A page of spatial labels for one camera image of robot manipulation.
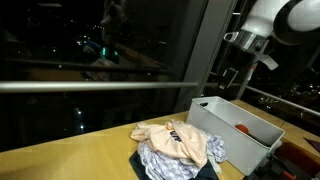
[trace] orange object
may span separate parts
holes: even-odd
[[[236,128],[245,134],[249,134],[249,129],[242,124],[236,125]]]

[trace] table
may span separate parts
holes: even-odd
[[[299,129],[242,101],[232,103],[287,131]],[[182,112],[145,122],[164,124],[171,119],[184,121],[186,118],[187,112]],[[137,142],[130,139],[136,125],[137,123],[128,124],[0,153],[0,179],[137,179],[129,163],[129,157],[137,148]],[[284,138],[300,143],[299,138],[302,137],[292,137],[290,132]],[[302,135],[320,140],[307,132]],[[307,145],[300,146],[320,157]],[[221,180],[243,178],[243,174],[229,162],[221,163],[220,166],[223,171],[219,175]]]

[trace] beige shirt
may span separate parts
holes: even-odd
[[[190,158],[200,168],[207,163],[205,135],[182,121],[172,120],[165,125],[139,123],[131,138],[146,140],[151,149],[171,157]]]

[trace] metal railing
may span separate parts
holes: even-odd
[[[106,91],[159,88],[193,88],[196,82],[0,82],[2,93]]]
[[[315,116],[320,117],[320,112],[317,112],[317,111],[314,111],[314,110],[312,110],[312,109],[303,107],[303,106],[301,106],[301,105],[299,105],[299,104],[296,104],[296,103],[287,101],[287,100],[285,100],[285,99],[279,98],[279,97],[277,97],[277,96],[274,96],[274,95],[272,95],[272,94],[266,93],[266,92],[264,92],[264,91],[260,91],[259,89],[256,89],[256,88],[253,88],[253,87],[250,87],[250,86],[247,86],[246,88],[249,89],[250,91],[253,91],[253,92],[256,92],[256,93],[259,93],[259,94],[263,94],[263,95],[265,95],[265,96],[269,96],[269,97],[271,97],[271,98],[273,98],[273,99],[276,99],[276,100],[278,100],[278,101],[280,101],[280,102],[282,102],[282,103],[284,103],[284,104],[293,106],[293,107],[295,107],[295,108],[301,109],[301,110],[303,110],[303,111],[305,111],[305,112],[308,112],[308,113],[310,113],[310,114],[313,114],[313,115],[315,115]]]

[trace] white plastic bin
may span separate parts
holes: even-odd
[[[187,123],[222,136],[228,161],[245,175],[255,170],[284,135],[282,129],[220,97],[193,99]],[[239,123],[245,125],[251,135],[271,146],[266,147],[236,129]]]

